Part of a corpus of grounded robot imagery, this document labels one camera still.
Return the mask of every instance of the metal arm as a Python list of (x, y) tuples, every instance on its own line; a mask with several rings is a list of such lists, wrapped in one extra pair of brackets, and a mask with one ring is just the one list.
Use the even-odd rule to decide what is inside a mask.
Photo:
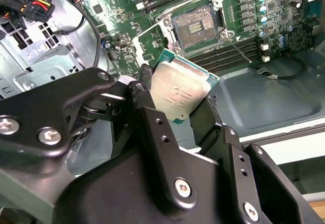
[(54, 223), (322, 223), (265, 151), (222, 124), (213, 95), (190, 116), (202, 155), (179, 150), (151, 75), (114, 83), (87, 69), (0, 102), (0, 146), (38, 174), (59, 168), (71, 132), (113, 122), (117, 157), (63, 191)]

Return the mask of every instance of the black plastic part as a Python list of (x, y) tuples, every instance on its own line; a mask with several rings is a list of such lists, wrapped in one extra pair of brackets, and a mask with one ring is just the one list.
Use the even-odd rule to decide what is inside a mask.
[(34, 3), (35, 2), (29, 2), (22, 11), (22, 15), (31, 21), (42, 23), (47, 22), (50, 19), (55, 6), (51, 4), (50, 6), (46, 6), (47, 10), (45, 10), (43, 7)]
[[(137, 81), (128, 86), (135, 108), (138, 131), (142, 145), (152, 164), (151, 176), (156, 179), (158, 203), (162, 212), (172, 218), (189, 215), (198, 201), (194, 181), (183, 162), (180, 150), (165, 114), (155, 109), (149, 89)], [(185, 198), (175, 188), (177, 179), (185, 180), (190, 186), (190, 196)]]
[(220, 214), (218, 165), (180, 152), (200, 197), (189, 216), (173, 220), (157, 207), (154, 199), (160, 189), (148, 182), (154, 176), (141, 151), (125, 152), (73, 181), (55, 205), (53, 224), (225, 223)]
[(202, 155), (218, 161), (223, 169), (222, 208), (225, 213), (227, 209), (233, 209), (233, 214), (227, 217), (229, 222), (251, 223), (244, 210), (244, 204), (249, 203), (259, 215), (254, 223), (265, 223), (249, 156), (242, 151), (236, 132), (222, 124), (216, 96), (210, 95), (203, 100), (191, 114), (190, 121), (194, 138), (202, 147)]
[(245, 151), (250, 155), (262, 210), (272, 223), (323, 223), (266, 151), (253, 144)]
[[(0, 135), (0, 147), (24, 153), (58, 157), (70, 146), (71, 128), (82, 103), (94, 95), (108, 91), (114, 79), (101, 79), (102, 70), (91, 68), (36, 87), (30, 91), (0, 101), (0, 117), (11, 117), (20, 124), (12, 135)], [(55, 128), (61, 134), (61, 141), (46, 145), (38, 140), (38, 133), (47, 127)]]

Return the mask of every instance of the green circuit board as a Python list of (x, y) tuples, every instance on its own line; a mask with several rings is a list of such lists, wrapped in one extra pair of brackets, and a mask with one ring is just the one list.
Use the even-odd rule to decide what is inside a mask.
[[(293, 7), (292, 2), (301, 6)], [(79, 4), (109, 44), (106, 51), (121, 75), (135, 74), (143, 62), (155, 65), (165, 48), (216, 75), (250, 65), (230, 42), (253, 64), (263, 56), (272, 60), (284, 49), (311, 47), (305, 23), (318, 15), (307, 13), (309, 4), (301, 0), (81, 0)], [(259, 48), (263, 39), (269, 42), (269, 54)]]

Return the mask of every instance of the silver screw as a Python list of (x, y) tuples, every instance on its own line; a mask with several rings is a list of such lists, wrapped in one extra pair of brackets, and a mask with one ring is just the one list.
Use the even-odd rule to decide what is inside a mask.
[(259, 147), (255, 147), (259, 154), (263, 154), (263, 151)]
[(228, 131), (229, 131), (232, 135), (235, 135), (235, 134), (236, 134), (235, 130), (233, 130), (231, 127), (228, 127)]
[(98, 73), (98, 76), (101, 78), (101, 79), (104, 79), (104, 80), (109, 80), (110, 78), (107, 76), (107, 74), (106, 73), (103, 73), (103, 72), (101, 72), (101, 73)]
[(0, 134), (10, 135), (19, 130), (19, 123), (12, 118), (0, 118)]
[(170, 23), (171, 23), (171, 21), (169, 19), (164, 20), (164, 24), (170, 24)]
[(244, 203), (244, 209), (249, 218), (253, 221), (258, 221), (258, 212), (251, 204), (248, 202)]
[(43, 129), (39, 133), (39, 140), (43, 144), (55, 145), (61, 140), (61, 134), (55, 129)]
[(191, 187), (183, 179), (176, 179), (175, 187), (180, 196), (187, 198), (191, 195)]

